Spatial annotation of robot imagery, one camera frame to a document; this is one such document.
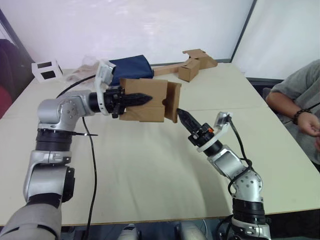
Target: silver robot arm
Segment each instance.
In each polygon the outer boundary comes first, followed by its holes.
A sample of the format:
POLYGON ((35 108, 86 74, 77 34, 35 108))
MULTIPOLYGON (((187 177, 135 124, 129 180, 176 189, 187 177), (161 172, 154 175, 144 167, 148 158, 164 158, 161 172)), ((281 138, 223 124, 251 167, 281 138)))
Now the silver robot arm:
POLYGON ((266 223, 263 198, 260 196, 263 182, 253 168, 247 169, 241 159, 218 139, 229 127, 230 112, 220 112, 214 127, 217 133, 207 124, 201 125, 192 115, 182 109, 177 110, 181 123, 191 133, 188 139, 198 146, 198 152, 204 152, 208 161, 223 176, 233 181, 232 193, 233 217, 231 227, 234 235, 230 239, 267 239, 270 240, 270 229, 266 223))
POLYGON ((125 94, 120 86, 109 87, 102 97, 103 103, 96 92, 71 91, 39 105, 36 147, 23 186, 26 205, 10 218, 0 240, 60 239, 61 204, 72 198, 75 185, 75 169, 67 166, 72 159, 72 136, 86 135, 74 132, 78 119, 102 108, 117 118, 126 107, 152 99, 142 93, 125 94))

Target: blue fabric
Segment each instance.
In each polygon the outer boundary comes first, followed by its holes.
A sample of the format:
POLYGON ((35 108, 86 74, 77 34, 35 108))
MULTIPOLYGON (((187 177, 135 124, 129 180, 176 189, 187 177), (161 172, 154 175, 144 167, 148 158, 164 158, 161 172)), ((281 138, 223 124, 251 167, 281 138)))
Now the blue fabric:
POLYGON ((143 55, 111 60, 110 62, 116 65, 111 86, 119 85, 121 78, 152 79, 154 77, 154 71, 143 55))

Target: white cube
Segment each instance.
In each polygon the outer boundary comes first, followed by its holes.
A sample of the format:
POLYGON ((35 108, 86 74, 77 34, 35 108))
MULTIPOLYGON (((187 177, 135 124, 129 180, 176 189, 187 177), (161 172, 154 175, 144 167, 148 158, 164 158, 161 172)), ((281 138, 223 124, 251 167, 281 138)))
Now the white cube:
POLYGON ((31 68, 40 83, 56 80, 63 75, 57 60, 31 63, 31 68))

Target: wristband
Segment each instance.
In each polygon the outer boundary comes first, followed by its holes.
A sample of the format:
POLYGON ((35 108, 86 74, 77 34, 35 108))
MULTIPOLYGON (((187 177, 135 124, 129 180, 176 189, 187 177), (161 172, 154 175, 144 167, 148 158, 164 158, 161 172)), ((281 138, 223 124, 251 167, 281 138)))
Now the wristband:
POLYGON ((310 109, 301 109, 299 111, 296 112, 296 114, 293 116, 292 122, 295 125, 298 125, 298 117, 300 116, 300 114, 302 113, 310 113, 311 114, 311 110, 310 109))

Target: brown cardboard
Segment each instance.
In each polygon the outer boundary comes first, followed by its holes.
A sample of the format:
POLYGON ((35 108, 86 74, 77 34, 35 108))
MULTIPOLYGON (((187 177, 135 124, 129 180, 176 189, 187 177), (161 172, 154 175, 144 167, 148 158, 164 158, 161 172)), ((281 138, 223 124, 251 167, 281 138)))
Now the brown cardboard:
POLYGON ((185 50, 182 53, 188 54, 189 58, 197 59, 200 61, 200 69, 208 69, 213 68, 218 65, 218 62, 206 54, 205 51, 201 49, 192 49, 192 50, 185 50))
POLYGON ((120 120, 163 122, 166 117, 174 123, 178 121, 180 83, 149 78, 123 78, 120 79, 120 85, 126 94, 143 93, 152 96, 152 100, 144 105, 127 107, 126 112, 119 116, 120 120))
POLYGON ((180 88, 181 83, 168 81, 164 116, 175 124, 178 122, 177 108, 179 107, 180 88))
POLYGON ((190 82, 198 74, 199 69, 200 61, 191 58, 191 61, 187 65, 179 67, 178 77, 179 79, 190 82))
POLYGON ((153 73, 155 76, 177 73, 178 68, 188 64, 189 61, 190 61, 190 59, 188 59, 187 61, 182 62, 182 63, 154 67, 153 73))

